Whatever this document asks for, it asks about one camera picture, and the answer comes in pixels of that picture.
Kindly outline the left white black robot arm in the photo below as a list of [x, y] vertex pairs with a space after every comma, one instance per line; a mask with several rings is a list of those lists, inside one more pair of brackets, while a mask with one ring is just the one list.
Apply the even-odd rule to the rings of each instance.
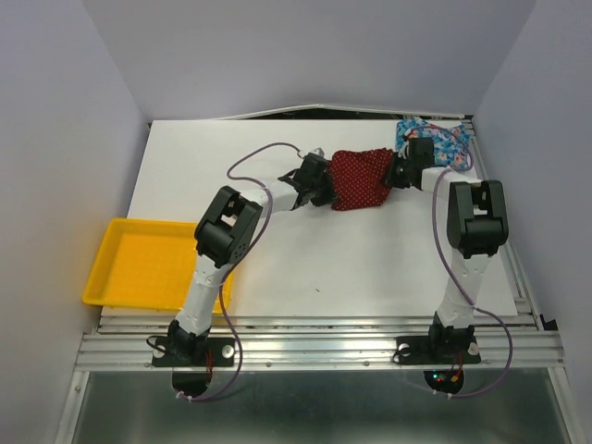
[[300, 167], [268, 186], [256, 181], [258, 190], [240, 192], [224, 186], [217, 192], [194, 232], [195, 270], [185, 302], [158, 346], [162, 353], [188, 365], [204, 358], [219, 291], [230, 270], [251, 250], [259, 221], [268, 225], [274, 213], [335, 202], [328, 166], [324, 156], [312, 152]]

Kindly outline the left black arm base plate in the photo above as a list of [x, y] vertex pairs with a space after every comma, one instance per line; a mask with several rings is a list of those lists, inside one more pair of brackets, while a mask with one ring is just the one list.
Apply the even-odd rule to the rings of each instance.
[[156, 368], [234, 365], [234, 338], [199, 339], [191, 351], [179, 349], [165, 336], [150, 336], [146, 343], [153, 352], [151, 365]]

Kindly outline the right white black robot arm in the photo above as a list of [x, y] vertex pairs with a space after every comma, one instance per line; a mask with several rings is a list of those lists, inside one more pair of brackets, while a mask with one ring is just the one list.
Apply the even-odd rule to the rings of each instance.
[[428, 332], [396, 338], [396, 364], [445, 364], [460, 358], [480, 362], [475, 313], [482, 310], [477, 296], [487, 267], [509, 238], [509, 224], [501, 182], [478, 179], [471, 169], [471, 159], [460, 166], [439, 166], [433, 140], [412, 138], [384, 177], [392, 188], [415, 187], [431, 194], [432, 233], [448, 275]]

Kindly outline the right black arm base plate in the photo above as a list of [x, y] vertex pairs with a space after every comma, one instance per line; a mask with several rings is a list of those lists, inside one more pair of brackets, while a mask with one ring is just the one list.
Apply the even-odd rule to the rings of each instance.
[[479, 352], [471, 354], [467, 346], [436, 343], [428, 336], [399, 336], [391, 361], [400, 365], [480, 364]]

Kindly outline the red polka dot skirt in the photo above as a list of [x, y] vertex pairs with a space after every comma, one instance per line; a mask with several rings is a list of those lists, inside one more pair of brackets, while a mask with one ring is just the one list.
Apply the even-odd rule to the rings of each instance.
[[336, 151], [328, 166], [337, 195], [331, 209], [344, 212], [381, 206], [391, 190], [383, 178], [393, 156], [394, 152], [387, 148]]

